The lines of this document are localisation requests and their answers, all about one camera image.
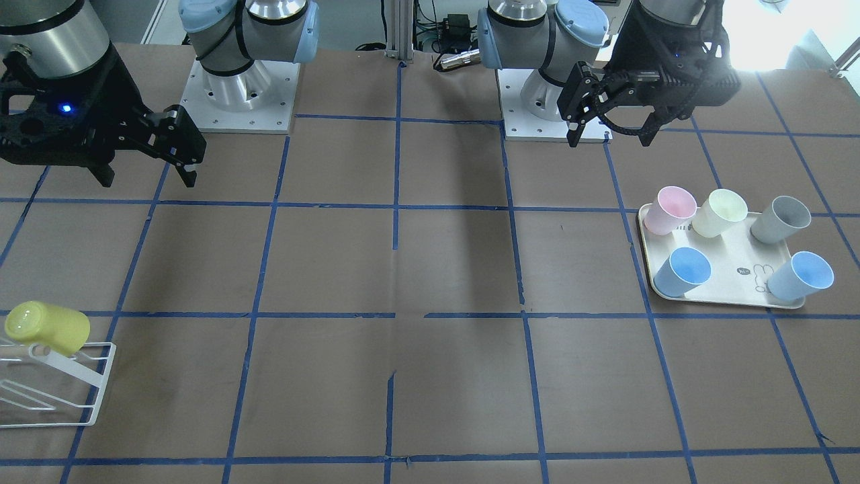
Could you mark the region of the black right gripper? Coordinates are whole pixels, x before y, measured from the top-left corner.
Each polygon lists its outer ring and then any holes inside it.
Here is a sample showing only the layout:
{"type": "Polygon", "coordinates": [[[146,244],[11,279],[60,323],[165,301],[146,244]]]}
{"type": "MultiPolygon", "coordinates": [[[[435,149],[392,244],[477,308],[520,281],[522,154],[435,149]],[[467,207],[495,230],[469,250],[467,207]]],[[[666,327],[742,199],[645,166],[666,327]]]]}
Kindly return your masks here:
{"type": "Polygon", "coordinates": [[[181,105],[151,113],[116,47],[62,79],[38,77],[30,63],[22,47],[3,59],[2,160],[88,169],[110,188],[116,151],[141,151],[174,166],[185,187],[196,186],[202,132],[181,105]]]}

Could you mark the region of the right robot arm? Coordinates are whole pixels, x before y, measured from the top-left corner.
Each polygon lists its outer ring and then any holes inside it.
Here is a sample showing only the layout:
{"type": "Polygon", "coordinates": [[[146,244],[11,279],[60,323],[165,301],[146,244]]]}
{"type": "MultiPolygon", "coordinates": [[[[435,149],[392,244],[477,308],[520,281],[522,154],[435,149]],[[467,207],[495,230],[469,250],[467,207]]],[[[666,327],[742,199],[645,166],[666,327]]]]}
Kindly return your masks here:
{"type": "MultiPolygon", "coordinates": [[[[308,63],[313,1],[181,1],[211,102],[249,112],[273,94],[265,62],[308,63]]],[[[116,151],[141,151],[196,184],[206,141],[187,108],[155,112],[89,1],[2,2],[2,160],[88,169],[110,187],[116,151]]]]}

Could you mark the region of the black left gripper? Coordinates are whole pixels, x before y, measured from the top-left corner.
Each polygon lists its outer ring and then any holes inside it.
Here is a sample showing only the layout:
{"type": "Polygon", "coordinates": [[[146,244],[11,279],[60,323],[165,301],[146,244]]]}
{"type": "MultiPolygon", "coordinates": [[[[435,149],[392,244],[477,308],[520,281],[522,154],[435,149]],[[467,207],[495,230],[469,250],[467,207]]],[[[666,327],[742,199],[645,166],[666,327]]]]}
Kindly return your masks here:
{"type": "Polygon", "coordinates": [[[557,100],[568,124],[568,146],[578,146],[598,117],[612,132],[649,147],[660,129],[700,106],[727,104],[741,87],[729,59],[722,1],[633,1],[600,80],[586,62],[572,68],[557,100]],[[654,110],[639,128],[607,117],[614,108],[654,110]]]}

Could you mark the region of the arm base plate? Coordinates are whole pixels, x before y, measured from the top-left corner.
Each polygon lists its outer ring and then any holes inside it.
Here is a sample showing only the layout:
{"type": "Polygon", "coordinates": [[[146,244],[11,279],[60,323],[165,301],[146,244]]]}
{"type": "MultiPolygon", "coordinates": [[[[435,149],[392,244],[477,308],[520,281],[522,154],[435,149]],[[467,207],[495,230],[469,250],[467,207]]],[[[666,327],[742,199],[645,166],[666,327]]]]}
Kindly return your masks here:
{"type": "Polygon", "coordinates": [[[196,61],[181,105],[202,132],[289,134],[300,67],[258,60],[244,73],[219,77],[196,61]]]}
{"type": "Polygon", "coordinates": [[[498,69],[497,82],[507,138],[567,142],[568,123],[557,108],[561,86],[537,69],[498,69]]]}

